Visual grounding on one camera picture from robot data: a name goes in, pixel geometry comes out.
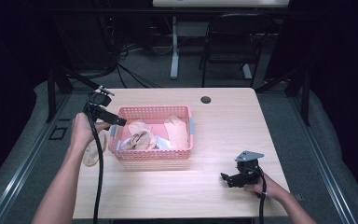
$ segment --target gray carpet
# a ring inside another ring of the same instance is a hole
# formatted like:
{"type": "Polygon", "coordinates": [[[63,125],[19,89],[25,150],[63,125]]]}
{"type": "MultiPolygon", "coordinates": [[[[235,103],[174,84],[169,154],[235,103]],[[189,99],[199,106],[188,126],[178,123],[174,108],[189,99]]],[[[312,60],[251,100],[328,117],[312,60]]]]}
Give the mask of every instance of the gray carpet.
{"type": "MultiPolygon", "coordinates": [[[[197,40],[186,40],[180,51],[179,78],[170,79],[171,53],[156,54],[145,50],[136,49],[120,63],[128,67],[148,80],[159,84],[161,87],[200,87],[200,45],[197,40]]],[[[273,42],[266,48],[260,65],[259,77],[256,86],[263,82],[263,74],[268,63],[269,53],[273,49],[273,42]]],[[[225,71],[222,76],[236,76],[235,69],[211,67],[211,71],[225,71]]],[[[142,88],[134,79],[121,71],[121,75],[127,87],[142,88]]],[[[106,77],[94,79],[108,88],[123,88],[118,77],[118,72],[106,77]]],[[[9,204],[0,220],[4,223],[30,223],[34,211],[44,195],[51,179],[59,169],[66,146],[69,143],[71,118],[82,110],[85,103],[85,94],[90,91],[82,83],[73,80],[76,91],[70,96],[63,111],[58,115],[55,125],[58,128],[67,128],[67,133],[62,140],[42,141],[41,152],[37,155],[37,162],[32,172],[26,176],[26,181],[18,195],[14,195],[13,204],[9,204]]],[[[207,86],[244,86],[249,82],[222,82],[209,81],[207,86]]],[[[300,203],[316,219],[318,223],[342,223],[339,213],[332,201],[324,180],[315,165],[311,154],[311,145],[302,125],[296,116],[291,99],[287,99],[282,93],[284,84],[274,88],[273,92],[258,94],[266,122],[271,133],[272,140],[281,160],[283,171],[286,175],[289,188],[295,195],[304,198],[300,203]]],[[[43,132],[47,118],[47,93],[46,83],[35,89],[38,94],[33,116],[27,124],[16,146],[10,153],[7,161],[0,170],[0,199],[22,161],[33,150],[37,137],[43,132]]],[[[353,216],[358,223],[358,185],[351,176],[351,172],[340,160],[340,148],[334,129],[325,115],[320,102],[315,95],[310,98],[310,123],[313,133],[325,155],[329,166],[341,186],[343,195],[347,199],[353,216]]],[[[114,223],[244,223],[243,219],[155,219],[155,220],[115,220],[114,223]]],[[[90,223],[90,220],[74,220],[74,223],[90,223]]],[[[266,223],[290,223],[287,217],[267,218],[266,223]]]]}

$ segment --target wooden table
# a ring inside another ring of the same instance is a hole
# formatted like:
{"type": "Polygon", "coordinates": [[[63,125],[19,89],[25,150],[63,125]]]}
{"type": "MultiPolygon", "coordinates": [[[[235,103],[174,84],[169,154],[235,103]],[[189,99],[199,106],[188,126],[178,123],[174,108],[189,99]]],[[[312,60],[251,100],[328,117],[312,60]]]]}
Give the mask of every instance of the wooden table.
{"type": "MultiPolygon", "coordinates": [[[[244,150],[263,153],[263,170],[288,189],[269,129],[253,89],[110,90],[108,110],[127,105],[189,105],[194,147],[187,160],[120,162],[104,152],[99,218],[258,217],[260,200],[229,188],[220,173],[238,173],[234,159],[244,150]],[[209,96],[209,104],[201,102],[209,96]]],[[[74,218],[92,218],[99,166],[81,166],[74,218]]],[[[270,199],[265,216],[287,216],[270,199]]]]}

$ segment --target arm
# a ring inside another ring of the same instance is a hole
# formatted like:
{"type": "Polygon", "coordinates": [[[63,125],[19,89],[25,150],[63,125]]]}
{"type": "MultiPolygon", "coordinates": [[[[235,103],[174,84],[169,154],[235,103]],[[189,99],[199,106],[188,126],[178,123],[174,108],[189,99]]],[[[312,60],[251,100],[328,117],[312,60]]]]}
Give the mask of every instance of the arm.
{"type": "MultiPolygon", "coordinates": [[[[316,222],[308,215],[308,213],[301,207],[296,198],[290,194],[286,189],[282,188],[278,183],[272,180],[268,175],[264,174],[267,182],[267,196],[279,202],[284,210],[286,210],[292,223],[297,224],[315,224],[316,222]]],[[[260,193],[262,192],[262,179],[259,178],[255,185],[246,185],[245,189],[260,193]]]]}
{"type": "MultiPolygon", "coordinates": [[[[97,123],[97,131],[109,127],[108,123],[97,123]]],[[[80,164],[86,147],[93,140],[89,120],[84,113],[76,115],[72,123],[71,144],[62,166],[34,215],[33,223],[71,223],[75,210],[77,180],[80,164]]]]}

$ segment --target person's right hand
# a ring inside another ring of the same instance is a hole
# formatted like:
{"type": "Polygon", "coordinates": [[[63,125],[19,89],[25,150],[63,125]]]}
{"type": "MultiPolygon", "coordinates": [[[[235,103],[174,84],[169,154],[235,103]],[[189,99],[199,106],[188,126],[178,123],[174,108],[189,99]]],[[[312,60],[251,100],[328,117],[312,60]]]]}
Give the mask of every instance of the person's right hand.
{"type": "MultiPolygon", "coordinates": [[[[267,184],[267,197],[279,201],[282,197],[285,197],[286,194],[289,194],[289,192],[286,189],[282,188],[277,182],[271,179],[268,175],[264,174],[264,178],[266,179],[266,184],[267,184]]],[[[261,194],[263,192],[263,179],[260,177],[258,178],[257,184],[245,185],[244,188],[247,191],[252,191],[261,194]]]]}

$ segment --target cloth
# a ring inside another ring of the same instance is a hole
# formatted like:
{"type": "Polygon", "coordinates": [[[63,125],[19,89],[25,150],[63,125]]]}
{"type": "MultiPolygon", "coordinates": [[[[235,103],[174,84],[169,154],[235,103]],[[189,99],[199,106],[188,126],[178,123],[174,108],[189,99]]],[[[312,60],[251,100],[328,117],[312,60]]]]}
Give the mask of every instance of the cloth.
{"type": "MultiPolygon", "coordinates": [[[[133,146],[135,146],[135,144],[130,143],[130,141],[134,140],[132,138],[133,137],[127,138],[122,143],[121,143],[121,141],[118,141],[117,150],[119,150],[119,149],[129,149],[129,148],[132,148],[133,146]]],[[[163,137],[160,137],[160,136],[157,136],[157,135],[155,135],[155,139],[156,139],[156,146],[153,147],[153,149],[168,149],[168,148],[171,148],[170,141],[168,141],[167,139],[165,139],[163,137]]]]}
{"type": "Polygon", "coordinates": [[[188,148],[186,124],[176,115],[170,115],[164,122],[171,148],[188,148]]]}
{"type": "MultiPolygon", "coordinates": [[[[104,149],[105,149],[105,140],[106,140],[106,132],[101,131],[98,134],[98,137],[100,138],[101,147],[102,147],[102,149],[104,151],[104,149]]],[[[89,143],[89,145],[86,148],[86,151],[84,152],[83,163],[86,166],[93,166],[93,165],[95,165],[95,163],[97,163],[98,159],[99,159],[99,157],[98,157],[97,142],[94,139],[91,143],[89,143]]]]}
{"type": "Polygon", "coordinates": [[[152,134],[152,126],[137,119],[129,125],[130,141],[123,144],[122,149],[152,149],[156,146],[156,138],[152,134]]]}

